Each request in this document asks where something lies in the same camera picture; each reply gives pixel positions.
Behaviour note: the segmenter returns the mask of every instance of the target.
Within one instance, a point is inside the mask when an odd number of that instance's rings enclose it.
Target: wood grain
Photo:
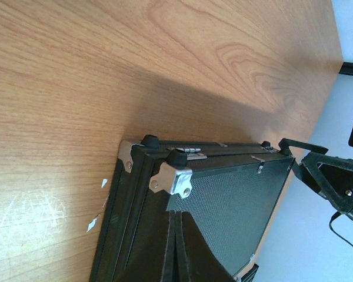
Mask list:
[[[308,140],[341,63],[330,0],[0,1],[0,281],[88,280],[122,138]]]

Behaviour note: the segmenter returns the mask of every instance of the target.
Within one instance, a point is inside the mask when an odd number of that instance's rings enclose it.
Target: black metal bracket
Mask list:
[[[329,228],[353,247],[334,231],[331,224],[341,214],[353,220],[353,160],[326,156],[327,148],[291,139],[282,139],[279,146],[280,153],[288,156],[292,155],[289,147],[311,151],[301,160],[301,164],[293,162],[294,175],[338,211],[332,217]]]

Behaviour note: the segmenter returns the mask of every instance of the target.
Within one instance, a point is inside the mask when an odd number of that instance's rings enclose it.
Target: scratch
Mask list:
[[[108,192],[108,193],[107,193],[106,200],[105,200],[105,202],[104,202],[104,204],[103,204],[103,206],[102,206],[102,207],[105,207],[105,205],[106,205],[106,203],[107,203],[107,200],[108,200],[108,196],[110,196],[110,192]]]
[[[32,173],[30,173],[30,174],[29,174],[29,177],[26,178],[25,183],[30,179],[31,175],[32,175]]]
[[[16,198],[17,198],[17,195],[13,198],[13,200],[11,201],[9,206],[6,208],[5,214],[2,217],[1,222],[0,222],[0,229],[1,229],[2,225],[4,224],[4,221],[6,220],[6,217],[8,216],[8,213],[11,211],[13,203],[16,200]]]
[[[46,254],[47,254],[47,258],[49,258],[49,253],[48,253],[48,251],[47,251],[46,247],[43,247],[43,250],[46,252]]]
[[[12,276],[12,264],[11,264],[11,256],[6,254],[8,256],[8,264],[9,264],[9,275]]]
[[[33,202],[32,202],[31,199],[30,199],[30,201],[29,201],[29,204],[30,204],[30,206],[31,206],[31,210],[33,211],[33,213],[35,213],[35,208],[34,208],[34,206],[33,206]]]
[[[49,208],[49,212],[52,214],[52,221],[54,223],[54,227],[56,226],[56,216],[55,216],[55,210],[51,207],[51,204],[49,203],[48,198],[46,198],[46,202]]]
[[[34,246],[37,246],[35,242],[24,232],[23,229],[20,229],[20,231]]]

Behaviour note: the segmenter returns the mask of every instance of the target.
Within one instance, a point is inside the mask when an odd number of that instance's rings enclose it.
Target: mesh grille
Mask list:
[[[177,198],[176,211],[188,211],[215,257],[235,275],[255,253],[284,185],[289,160],[237,172],[192,179],[192,192]]]

